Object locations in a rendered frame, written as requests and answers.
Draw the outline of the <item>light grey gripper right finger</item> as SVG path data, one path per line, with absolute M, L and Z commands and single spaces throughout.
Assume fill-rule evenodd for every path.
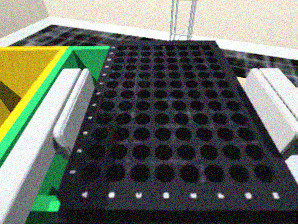
M 298 90 L 277 68 L 253 68 L 243 86 L 284 160 L 298 155 Z

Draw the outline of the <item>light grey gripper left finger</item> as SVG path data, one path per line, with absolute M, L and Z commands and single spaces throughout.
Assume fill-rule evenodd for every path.
M 54 155 L 69 160 L 95 89 L 63 69 L 0 169 L 0 224 L 25 224 Z

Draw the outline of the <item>grey flat base plate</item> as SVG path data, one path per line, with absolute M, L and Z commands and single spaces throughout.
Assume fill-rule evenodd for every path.
M 298 182 L 298 156 L 291 156 L 285 162 Z

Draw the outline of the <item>green bin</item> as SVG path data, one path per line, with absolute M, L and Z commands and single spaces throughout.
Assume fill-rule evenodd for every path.
M 0 142 L 0 169 L 17 141 L 23 134 L 38 107 L 53 86 L 63 69 L 89 69 L 94 86 L 98 80 L 109 46 L 72 46 L 68 47 L 53 67 L 14 124 Z M 37 194 L 25 224 L 55 224 L 59 208 L 56 193 L 68 160 L 54 155 L 44 182 Z

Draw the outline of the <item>yellow open-top bin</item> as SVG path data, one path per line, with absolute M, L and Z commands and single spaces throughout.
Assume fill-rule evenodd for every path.
M 67 48 L 0 47 L 0 142 Z

